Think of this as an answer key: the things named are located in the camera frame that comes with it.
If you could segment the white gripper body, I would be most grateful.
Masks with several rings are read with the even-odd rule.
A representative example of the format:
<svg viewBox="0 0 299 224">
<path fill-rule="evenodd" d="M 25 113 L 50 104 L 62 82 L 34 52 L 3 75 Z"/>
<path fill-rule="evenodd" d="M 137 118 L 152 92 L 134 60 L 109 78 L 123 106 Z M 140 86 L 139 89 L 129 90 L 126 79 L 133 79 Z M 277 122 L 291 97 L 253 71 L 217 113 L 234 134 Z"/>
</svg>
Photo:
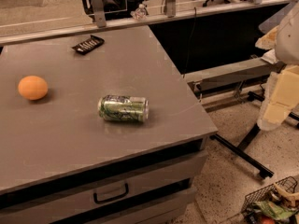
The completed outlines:
<svg viewBox="0 0 299 224">
<path fill-rule="evenodd" d="M 299 64 L 299 3 L 281 20 L 275 50 L 285 64 Z"/>
</svg>

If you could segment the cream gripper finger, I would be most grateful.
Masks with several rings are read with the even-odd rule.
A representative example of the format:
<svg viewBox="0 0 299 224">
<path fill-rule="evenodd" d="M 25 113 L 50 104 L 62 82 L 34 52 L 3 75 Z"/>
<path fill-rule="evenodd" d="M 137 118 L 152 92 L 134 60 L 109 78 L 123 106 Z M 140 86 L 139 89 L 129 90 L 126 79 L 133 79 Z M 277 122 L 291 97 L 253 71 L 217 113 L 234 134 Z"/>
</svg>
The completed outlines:
<svg viewBox="0 0 299 224">
<path fill-rule="evenodd" d="M 257 119 L 263 131 L 275 130 L 299 104 L 299 66 L 287 66 L 267 79 L 264 100 Z"/>
<path fill-rule="evenodd" d="M 274 27 L 267 34 L 260 37 L 255 43 L 255 47 L 259 49 L 273 49 L 276 45 L 278 27 Z"/>
</svg>

